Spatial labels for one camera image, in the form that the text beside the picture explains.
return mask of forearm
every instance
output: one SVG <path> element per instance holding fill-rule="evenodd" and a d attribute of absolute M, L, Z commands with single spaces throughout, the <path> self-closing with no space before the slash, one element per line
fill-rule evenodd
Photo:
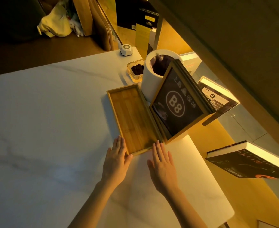
<path fill-rule="evenodd" d="M 207 227 L 180 189 L 175 189 L 169 192 L 165 198 L 174 211 L 182 228 Z"/>
<path fill-rule="evenodd" d="M 68 228 L 95 228 L 113 189 L 100 181 Z"/>

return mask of marble tabletop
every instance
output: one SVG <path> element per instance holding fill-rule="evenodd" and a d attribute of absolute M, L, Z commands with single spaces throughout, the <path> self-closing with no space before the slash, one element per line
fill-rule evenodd
<path fill-rule="evenodd" d="M 126 85 L 119 51 L 0 75 L 0 227 L 65 228 L 100 180 L 107 148 L 119 134 L 106 91 Z M 208 227 L 234 211 L 187 136 L 167 145 L 181 189 Z M 98 227 L 179 227 L 134 158 Z"/>

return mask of right hand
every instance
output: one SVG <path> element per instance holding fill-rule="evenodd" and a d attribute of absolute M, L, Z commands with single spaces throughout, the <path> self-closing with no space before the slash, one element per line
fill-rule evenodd
<path fill-rule="evenodd" d="M 177 174 L 171 153 L 166 152 L 163 143 L 156 142 L 152 147 L 153 161 L 148 160 L 150 176 L 158 192 L 165 197 L 178 190 Z"/>

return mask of hand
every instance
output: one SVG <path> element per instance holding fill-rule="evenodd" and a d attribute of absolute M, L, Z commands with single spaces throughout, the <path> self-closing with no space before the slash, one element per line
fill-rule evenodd
<path fill-rule="evenodd" d="M 114 139 L 112 149 L 107 151 L 103 165 L 101 182 L 114 190 L 125 178 L 126 172 L 133 158 L 130 154 L 125 158 L 126 142 L 121 136 Z"/>
<path fill-rule="evenodd" d="M 178 189 L 177 174 L 171 153 L 165 150 L 163 143 L 153 144 L 153 161 L 148 160 L 150 176 L 158 192 L 165 197 Z"/>

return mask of yellow bag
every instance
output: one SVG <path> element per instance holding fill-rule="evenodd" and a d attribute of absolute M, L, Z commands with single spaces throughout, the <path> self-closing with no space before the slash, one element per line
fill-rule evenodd
<path fill-rule="evenodd" d="M 37 30 L 40 35 L 41 32 L 44 32 L 50 38 L 54 36 L 68 36 L 72 32 L 72 29 L 67 19 L 66 9 L 57 3 L 51 13 L 41 19 Z"/>

